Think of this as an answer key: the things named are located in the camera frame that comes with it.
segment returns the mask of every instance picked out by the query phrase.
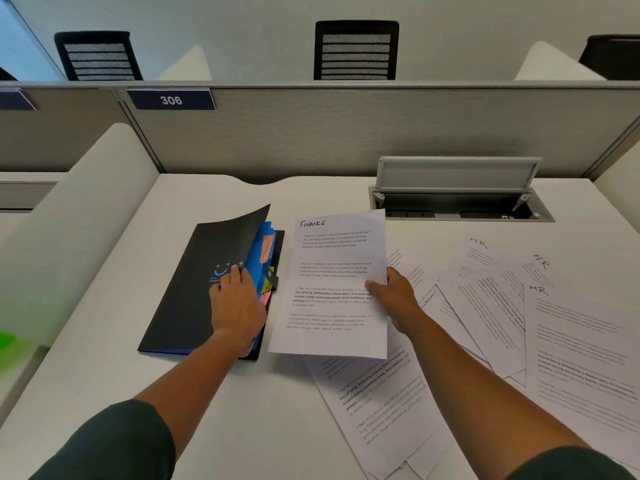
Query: number 306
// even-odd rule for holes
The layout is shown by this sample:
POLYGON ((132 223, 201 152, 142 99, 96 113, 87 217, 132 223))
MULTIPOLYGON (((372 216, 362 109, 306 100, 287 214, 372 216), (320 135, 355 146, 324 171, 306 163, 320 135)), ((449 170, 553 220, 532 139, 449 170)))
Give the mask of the number 306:
POLYGON ((176 104, 182 104, 182 99, 180 99, 180 96, 160 96, 160 101, 162 101, 162 104, 171 104, 172 106, 176 105, 176 104))

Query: shirt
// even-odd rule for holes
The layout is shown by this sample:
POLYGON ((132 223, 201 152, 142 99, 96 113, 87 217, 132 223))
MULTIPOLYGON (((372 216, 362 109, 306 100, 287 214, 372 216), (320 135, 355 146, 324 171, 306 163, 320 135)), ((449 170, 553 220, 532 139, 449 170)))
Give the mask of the shirt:
MULTIPOLYGON (((131 399, 84 423, 31 480, 168 480, 171 431, 151 404, 131 399)), ((567 446, 526 461, 507 480, 634 480, 597 451, 567 446)))

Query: black office chair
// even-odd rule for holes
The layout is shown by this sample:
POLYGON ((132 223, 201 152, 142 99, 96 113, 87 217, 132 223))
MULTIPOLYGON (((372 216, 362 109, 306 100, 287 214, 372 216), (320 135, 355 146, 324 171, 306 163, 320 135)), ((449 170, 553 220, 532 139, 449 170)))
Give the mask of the black office chair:
POLYGON ((317 22, 314 79, 395 79, 399 30, 382 20, 317 22))
POLYGON ((0 67, 0 80, 17 80, 14 76, 0 67))
POLYGON ((592 35, 580 64, 609 80, 640 80, 640 35, 592 35))
POLYGON ((53 39, 68 80, 142 80, 129 32, 58 32, 53 39))

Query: hand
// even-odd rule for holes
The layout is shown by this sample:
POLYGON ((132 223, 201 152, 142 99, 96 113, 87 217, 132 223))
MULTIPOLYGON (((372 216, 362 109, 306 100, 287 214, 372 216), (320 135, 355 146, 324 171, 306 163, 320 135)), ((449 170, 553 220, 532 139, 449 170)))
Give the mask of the hand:
POLYGON ((267 311, 256 297, 251 274, 246 268, 240 273, 238 266, 231 266, 231 272, 210 288, 209 297, 213 332, 235 341, 238 357, 246 357, 267 322, 267 311))
POLYGON ((387 268, 388 285, 367 280, 365 288, 391 318, 391 322, 400 333, 413 339, 421 325, 428 319, 418 305, 411 283, 394 268, 387 268))

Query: gray partition wall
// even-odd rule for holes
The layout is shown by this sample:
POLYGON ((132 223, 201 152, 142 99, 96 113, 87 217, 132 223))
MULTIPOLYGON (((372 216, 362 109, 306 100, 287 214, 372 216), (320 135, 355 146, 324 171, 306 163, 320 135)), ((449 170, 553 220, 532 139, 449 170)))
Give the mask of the gray partition wall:
POLYGON ((216 111, 139 111, 126 91, 119 97, 167 172, 251 182, 375 175, 383 155, 542 157, 539 176, 581 177, 614 152, 640 115, 635 82, 315 84, 212 93, 216 111))
POLYGON ((114 123, 129 124, 109 89, 22 90, 37 111, 0 110, 0 171, 68 171, 114 123))

